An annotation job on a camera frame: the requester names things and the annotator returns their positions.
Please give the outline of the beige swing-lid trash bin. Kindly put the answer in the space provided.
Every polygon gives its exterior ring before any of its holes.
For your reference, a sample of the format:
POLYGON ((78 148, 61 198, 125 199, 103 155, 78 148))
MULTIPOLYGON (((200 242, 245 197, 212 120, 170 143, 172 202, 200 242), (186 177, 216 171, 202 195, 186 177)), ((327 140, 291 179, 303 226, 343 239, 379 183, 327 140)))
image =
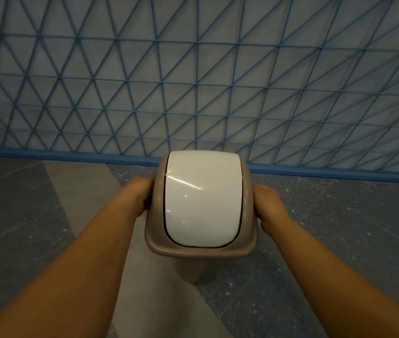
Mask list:
POLYGON ((230 152, 170 152, 157 169, 144 238, 189 284, 210 282, 217 262, 248 256, 259 229, 247 164, 230 152))

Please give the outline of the person's left forearm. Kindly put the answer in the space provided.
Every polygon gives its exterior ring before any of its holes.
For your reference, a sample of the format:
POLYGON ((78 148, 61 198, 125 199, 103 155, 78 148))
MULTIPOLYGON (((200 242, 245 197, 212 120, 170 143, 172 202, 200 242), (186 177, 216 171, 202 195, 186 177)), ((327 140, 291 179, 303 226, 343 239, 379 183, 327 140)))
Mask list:
POLYGON ((0 338, 106 338, 136 218, 120 192, 0 312, 0 338))

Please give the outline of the person's right forearm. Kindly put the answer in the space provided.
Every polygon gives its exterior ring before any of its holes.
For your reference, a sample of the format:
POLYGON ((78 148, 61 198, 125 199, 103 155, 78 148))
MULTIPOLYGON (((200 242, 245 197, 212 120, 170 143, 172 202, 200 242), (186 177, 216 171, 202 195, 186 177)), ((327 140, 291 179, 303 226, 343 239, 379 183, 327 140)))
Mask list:
POLYGON ((329 338, 399 338, 399 302, 289 217, 261 219, 329 338))

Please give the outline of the person's left hand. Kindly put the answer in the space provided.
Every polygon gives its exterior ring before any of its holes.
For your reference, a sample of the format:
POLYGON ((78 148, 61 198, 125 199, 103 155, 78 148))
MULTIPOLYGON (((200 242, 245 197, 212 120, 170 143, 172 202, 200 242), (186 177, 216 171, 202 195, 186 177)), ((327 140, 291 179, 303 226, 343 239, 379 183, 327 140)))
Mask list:
POLYGON ((145 211, 142 202, 143 177, 145 176, 135 176, 130 179, 122 189, 126 204, 129 205, 135 217, 140 217, 145 211))

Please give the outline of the person's right hand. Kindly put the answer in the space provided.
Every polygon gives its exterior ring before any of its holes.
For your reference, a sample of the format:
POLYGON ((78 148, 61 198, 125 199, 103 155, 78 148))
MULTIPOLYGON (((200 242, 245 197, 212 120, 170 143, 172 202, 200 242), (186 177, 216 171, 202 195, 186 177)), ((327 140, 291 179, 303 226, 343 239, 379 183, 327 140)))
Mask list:
POLYGON ((265 188, 267 192, 267 216, 266 219, 261 222, 261 226, 265 233, 272 235, 279 227, 289 222, 291 218, 278 192, 268 186, 265 186, 265 188))

